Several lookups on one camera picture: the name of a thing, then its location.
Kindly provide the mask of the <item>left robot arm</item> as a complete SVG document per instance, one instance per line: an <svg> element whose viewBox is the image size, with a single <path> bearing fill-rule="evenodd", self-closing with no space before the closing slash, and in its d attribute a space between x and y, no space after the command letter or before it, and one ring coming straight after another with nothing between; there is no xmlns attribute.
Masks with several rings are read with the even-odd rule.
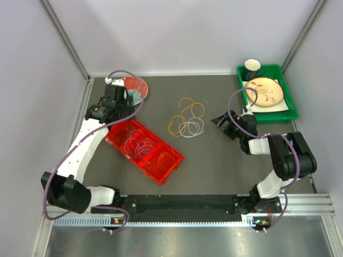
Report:
<svg viewBox="0 0 343 257"><path fill-rule="evenodd" d="M96 206L104 206L112 213L121 208L118 189L110 186L86 187L83 180L90 160L112 123L133 117L134 111L133 97L125 88L123 79L116 79L106 85L105 94L98 104L86 110L80 131L67 157L62 159L56 172L45 172L42 175L44 205L78 214Z"/></svg>

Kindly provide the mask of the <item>green plastic bin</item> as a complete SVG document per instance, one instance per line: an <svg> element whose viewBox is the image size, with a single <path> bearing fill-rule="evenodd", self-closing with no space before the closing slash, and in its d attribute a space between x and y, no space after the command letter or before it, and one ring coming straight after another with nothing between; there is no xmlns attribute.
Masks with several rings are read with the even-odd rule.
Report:
<svg viewBox="0 0 343 257"><path fill-rule="evenodd" d="M258 123L289 123L298 119L299 113L279 65L263 65L263 76L248 81L243 80L243 66L236 70L240 87L255 90L243 92L242 97L244 105L251 106Z"/></svg>

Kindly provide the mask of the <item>dark green mug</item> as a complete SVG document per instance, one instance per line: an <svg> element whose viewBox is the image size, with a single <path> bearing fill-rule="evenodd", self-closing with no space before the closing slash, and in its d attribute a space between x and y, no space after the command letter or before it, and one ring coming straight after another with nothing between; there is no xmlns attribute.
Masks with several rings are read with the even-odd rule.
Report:
<svg viewBox="0 0 343 257"><path fill-rule="evenodd" d="M254 78L262 77L265 72L265 69L262 68L259 61L255 59L248 59L244 62L242 79L244 81L249 81Z"/></svg>

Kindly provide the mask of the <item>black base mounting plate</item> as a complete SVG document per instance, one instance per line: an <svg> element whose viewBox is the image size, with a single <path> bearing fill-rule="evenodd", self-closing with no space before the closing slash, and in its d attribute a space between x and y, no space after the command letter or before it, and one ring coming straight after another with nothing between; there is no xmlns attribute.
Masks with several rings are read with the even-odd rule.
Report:
<svg viewBox="0 0 343 257"><path fill-rule="evenodd" d="M242 214L281 212L279 198L255 206L249 196L222 195L128 195L117 207L130 214L131 222L232 222Z"/></svg>

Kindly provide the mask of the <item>aluminium frame rail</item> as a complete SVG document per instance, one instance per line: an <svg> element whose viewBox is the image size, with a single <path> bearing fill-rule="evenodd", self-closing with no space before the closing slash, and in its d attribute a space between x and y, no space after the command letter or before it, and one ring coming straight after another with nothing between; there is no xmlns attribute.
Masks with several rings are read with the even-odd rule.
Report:
<svg viewBox="0 0 343 257"><path fill-rule="evenodd" d="M47 253L53 225L85 226L104 230L137 227L249 227L266 233L286 216L319 216L334 256L342 256L342 230L328 194L286 194L256 200L240 195L123 195L116 206L93 207L83 214L63 214L48 206L52 220L43 218L33 256Z"/></svg>

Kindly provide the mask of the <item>beige bird plate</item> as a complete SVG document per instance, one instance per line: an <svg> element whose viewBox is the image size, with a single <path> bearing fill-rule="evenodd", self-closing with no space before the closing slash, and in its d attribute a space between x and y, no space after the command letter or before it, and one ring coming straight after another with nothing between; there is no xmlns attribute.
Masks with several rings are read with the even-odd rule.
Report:
<svg viewBox="0 0 343 257"><path fill-rule="evenodd" d="M253 88L253 90L246 91L247 97L260 107L271 107L284 99L281 86L270 78L252 79L248 81L245 87Z"/></svg>

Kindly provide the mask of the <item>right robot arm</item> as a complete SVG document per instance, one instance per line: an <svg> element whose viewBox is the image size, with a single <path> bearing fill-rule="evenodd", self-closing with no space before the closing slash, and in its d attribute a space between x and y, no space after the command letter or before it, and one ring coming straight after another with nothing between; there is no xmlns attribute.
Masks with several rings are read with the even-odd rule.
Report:
<svg viewBox="0 0 343 257"><path fill-rule="evenodd" d="M253 186L248 197L234 199L241 214L265 212L277 204L278 196L289 185L317 170L316 159L301 132L269 134L257 137L257 119L247 112L238 115L231 110L211 120L217 128L225 122L223 133L238 139L241 150L247 155L270 155L273 170L260 183Z"/></svg>

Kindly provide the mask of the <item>red compartment tray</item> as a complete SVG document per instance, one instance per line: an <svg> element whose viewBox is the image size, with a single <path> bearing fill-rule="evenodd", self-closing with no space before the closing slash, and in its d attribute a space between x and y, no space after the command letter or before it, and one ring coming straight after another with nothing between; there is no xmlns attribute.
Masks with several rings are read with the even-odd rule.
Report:
<svg viewBox="0 0 343 257"><path fill-rule="evenodd" d="M167 181L185 157L137 120L114 125L105 141L158 185Z"/></svg>

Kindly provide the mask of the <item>red floral plate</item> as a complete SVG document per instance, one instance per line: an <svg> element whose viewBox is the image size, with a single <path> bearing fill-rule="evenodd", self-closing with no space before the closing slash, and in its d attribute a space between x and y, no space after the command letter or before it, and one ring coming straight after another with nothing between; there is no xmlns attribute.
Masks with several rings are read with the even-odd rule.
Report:
<svg viewBox="0 0 343 257"><path fill-rule="evenodd" d="M148 85L145 80L138 77L139 82L133 77L123 77L124 86L128 90L128 93L133 97L134 105L141 103L142 99L145 99L148 94Z"/></svg>

